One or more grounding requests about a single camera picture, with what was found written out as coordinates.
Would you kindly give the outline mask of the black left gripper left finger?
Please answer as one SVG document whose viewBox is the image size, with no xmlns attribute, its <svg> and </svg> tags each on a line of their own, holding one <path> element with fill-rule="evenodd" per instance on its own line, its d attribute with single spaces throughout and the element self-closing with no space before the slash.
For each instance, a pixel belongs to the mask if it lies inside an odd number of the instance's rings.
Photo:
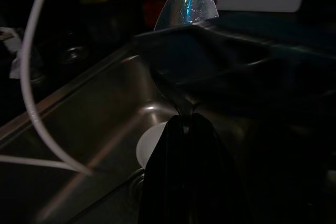
<svg viewBox="0 0 336 224">
<path fill-rule="evenodd" d="M 166 124 L 145 167 L 141 223 L 188 223 L 185 138 L 181 118 Z"/>
</svg>

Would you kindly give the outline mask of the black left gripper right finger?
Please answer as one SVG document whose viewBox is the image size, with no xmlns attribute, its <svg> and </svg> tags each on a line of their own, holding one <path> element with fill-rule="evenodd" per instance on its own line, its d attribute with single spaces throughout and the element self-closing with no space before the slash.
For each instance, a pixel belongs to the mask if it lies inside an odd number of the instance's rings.
<svg viewBox="0 0 336 224">
<path fill-rule="evenodd" d="M 212 123 L 194 114 L 189 136 L 194 223 L 245 223 L 241 180 Z"/>
</svg>

